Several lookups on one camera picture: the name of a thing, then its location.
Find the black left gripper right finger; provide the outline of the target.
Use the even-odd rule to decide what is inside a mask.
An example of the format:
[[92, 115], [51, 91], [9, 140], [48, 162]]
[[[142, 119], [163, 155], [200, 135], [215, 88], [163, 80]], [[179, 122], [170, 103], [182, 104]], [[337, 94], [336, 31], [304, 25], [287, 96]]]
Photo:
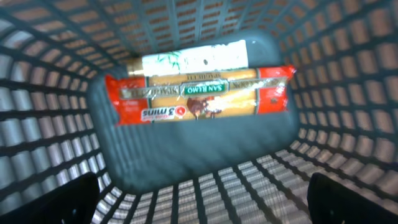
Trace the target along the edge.
[[314, 224], [397, 224], [397, 215], [331, 178], [315, 173], [307, 190]]

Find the white Pantene tube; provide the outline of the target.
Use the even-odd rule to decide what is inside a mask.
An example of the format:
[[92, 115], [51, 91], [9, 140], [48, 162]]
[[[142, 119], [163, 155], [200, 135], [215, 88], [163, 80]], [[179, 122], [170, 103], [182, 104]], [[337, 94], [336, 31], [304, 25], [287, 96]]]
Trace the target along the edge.
[[246, 69], [246, 41], [205, 45], [161, 54], [145, 55], [128, 61], [129, 76], [164, 76], [186, 73]]

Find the red San Remo spaghetti pack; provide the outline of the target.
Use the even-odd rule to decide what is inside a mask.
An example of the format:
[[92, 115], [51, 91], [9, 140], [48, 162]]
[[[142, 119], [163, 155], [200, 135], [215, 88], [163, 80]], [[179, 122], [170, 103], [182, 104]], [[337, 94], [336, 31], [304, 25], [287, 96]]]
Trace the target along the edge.
[[293, 66], [104, 79], [120, 125], [280, 113]]

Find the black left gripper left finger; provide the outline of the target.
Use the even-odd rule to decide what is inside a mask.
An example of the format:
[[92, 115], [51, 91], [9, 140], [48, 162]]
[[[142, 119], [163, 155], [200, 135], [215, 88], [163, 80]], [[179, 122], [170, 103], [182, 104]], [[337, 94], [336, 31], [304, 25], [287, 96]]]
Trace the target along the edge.
[[1, 224], [90, 223], [100, 197], [97, 176], [88, 172], [1, 215]]

